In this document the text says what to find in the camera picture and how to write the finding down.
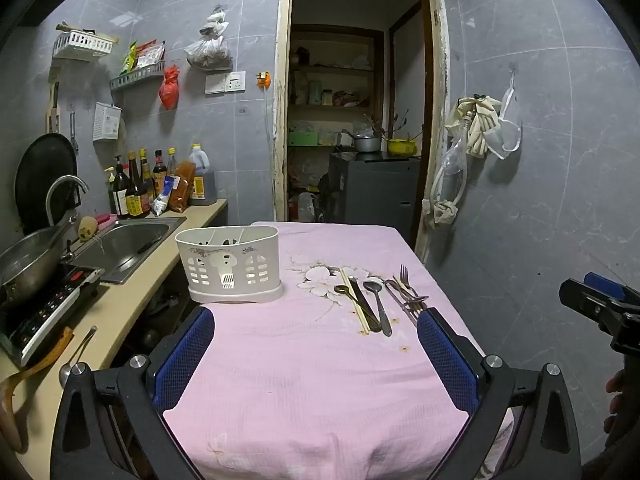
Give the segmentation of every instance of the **bottle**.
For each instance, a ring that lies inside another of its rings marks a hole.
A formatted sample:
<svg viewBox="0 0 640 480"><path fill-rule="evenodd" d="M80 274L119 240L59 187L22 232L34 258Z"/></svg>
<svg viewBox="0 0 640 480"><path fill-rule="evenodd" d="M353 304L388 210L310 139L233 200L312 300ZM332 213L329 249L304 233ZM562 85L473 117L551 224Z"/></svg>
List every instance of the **bottle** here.
<svg viewBox="0 0 640 480"><path fill-rule="evenodd" d="M166 166L162 162L162 150L156 150L156 165L154 166L154 182L156 183L156 196L162 193L164 178L166 177Z"/></svg>
<svg viewBox="0 0 640 480"><path fill-rule="evenodd" d="M144 218L151 211L149 197L142 185L136 164L136 152L129 152L129 187L127 188L127 210L132 218Z"/></svg>
<svg viewBox="0 0 640 480"><path fill-rule="evenodd" d="M107 171L111 171L111 173L109 174L109 189L108 189L108 195L109 195L109 211L111 212L111 214L117 214L117 210L116 210L116 200L115 197L113 195L113 183L116 180L115 175L113 174L113 171L115 171L114 167L111 166L110 168L107 168L106 170L104 170L104 172L106 173Z"/></svg>
<svg viewBox="0 0 640 480"><path fill-rule="evenodd" d="M116 215L118 218L129 218L129 210L127 208L127 189L129 189L129 179L124 174L124 168L120 163L120 156L116 155L116 176L113 181L113 201L116 206Z"/></svg>
<svg viewBox="0 0 640 480"><path fill-rule="evenodd" d="M169 148L167 153L169 153L169 165L166 167L166 174L174 176L175 168L178 167L178 161L175 160L175 148Z"/></svg>
<svg viewBox="0 0 640 480"><path fill-rule="evenodd" d="M146 160L146 149L140 148L140 173L142 173L142 186L146 189L149 202L156 199L156 184L151 178L151 170L149 169L149 161Z"/></svg>
<svg viewBox="0 0 640 480"><path fill-rule="evenodd" d="M190 204L213 204L218 199L218 192L213 168L209 164L209 157L202 151L199 144L193 144L189 160L196 165L196 176L191 186Z"/></svg>

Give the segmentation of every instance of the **screw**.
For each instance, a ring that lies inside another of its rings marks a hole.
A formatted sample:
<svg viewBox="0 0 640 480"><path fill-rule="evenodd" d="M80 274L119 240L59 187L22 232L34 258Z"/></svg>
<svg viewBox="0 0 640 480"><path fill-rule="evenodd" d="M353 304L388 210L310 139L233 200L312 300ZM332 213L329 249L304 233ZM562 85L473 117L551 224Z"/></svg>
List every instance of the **screw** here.
<svg viewBox="0 0 640 480"><path fill-rule="evenodd" d="M548 372L549 375L560 375L560 368L558 367L558 365L555 365L553 363L549 363L546 366L546 371Z"/></svg>
<svg viewBox="0 0 640 480"><path fill-rule="evenodd" d="M488 355L486 357L486 363L491 368L500 368L504 364L503 360L499 358L497 355Z"/></svg>
<svg viewBox="0 0 640 480"><path fill-rule="evenodd" d="M71 373L73 375L80 375L84 373L85 370L86 370L86 365L84 363L77 363L74 365L73 368L71 368Z"/></svg>
<svg viewBox="0 0 640 480"><path fill-rule="evenodd" d="M146 357L144 357L143 355L134 355L130 360L129 360L129 366L131 366L131 368L142 368L146 363Z"/></svg>

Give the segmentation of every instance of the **human hand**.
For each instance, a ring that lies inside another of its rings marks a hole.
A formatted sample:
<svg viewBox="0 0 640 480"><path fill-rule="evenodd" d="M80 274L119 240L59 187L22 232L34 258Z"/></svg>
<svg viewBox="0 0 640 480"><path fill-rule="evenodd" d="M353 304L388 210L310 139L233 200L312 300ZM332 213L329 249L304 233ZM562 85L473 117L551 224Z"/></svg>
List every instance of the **human hand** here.
<svg viewBox="0 0 640 480"><path fill-rule="evenodd" d="M605 391L608 394L613 394L615 392L621 392L622 386L624 384L625 371L620 370L617 374L615 374L609 382L607 382L605 386ZM612 416L607 417L604 420L604 432L609 433L611 428L613 428L613 423L616 420L616 413L620 409L620 405L622 404L622 395L616 395L609 405L609 413L612 413Z"/></svg>

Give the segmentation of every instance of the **stainless steel sink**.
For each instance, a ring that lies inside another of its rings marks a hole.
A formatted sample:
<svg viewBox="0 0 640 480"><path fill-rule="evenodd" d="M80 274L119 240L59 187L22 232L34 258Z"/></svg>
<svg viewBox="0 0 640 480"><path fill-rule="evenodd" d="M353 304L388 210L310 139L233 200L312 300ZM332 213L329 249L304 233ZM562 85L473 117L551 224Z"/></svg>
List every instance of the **stainless steel sink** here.
<svg viewBox="0 0 640 480"><path fill-rule="evenodd" d="M185 220L184 216L118 220L83 245L71 263L101 267L104 282L122 284Z"/></svg>

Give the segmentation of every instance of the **pot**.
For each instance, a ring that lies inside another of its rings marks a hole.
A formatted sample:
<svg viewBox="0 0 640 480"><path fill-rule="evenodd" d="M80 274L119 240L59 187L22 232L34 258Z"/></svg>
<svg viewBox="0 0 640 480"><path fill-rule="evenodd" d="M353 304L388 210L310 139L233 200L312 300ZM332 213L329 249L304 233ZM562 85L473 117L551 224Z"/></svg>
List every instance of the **pot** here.
<svg viewBox="0 0 640 480"><path fill-rule="evenodd" d="M360 153L379 152L382 147L382 137L354 137L353 145Z"/></svg>
<svg viewBox="0 0 640 480"><path fill-rule="evenodd" d="M39 229L0 254L0 310L30 300L49 281L64 251L62 237L75 219Z"/></svg>
<svg viewBox="0 0 640 480"><path fill-rule="evenodd" d="M393 155L413 155L417 150L417 146L413 139L388 139L386 141L386 150Z"/></svg>

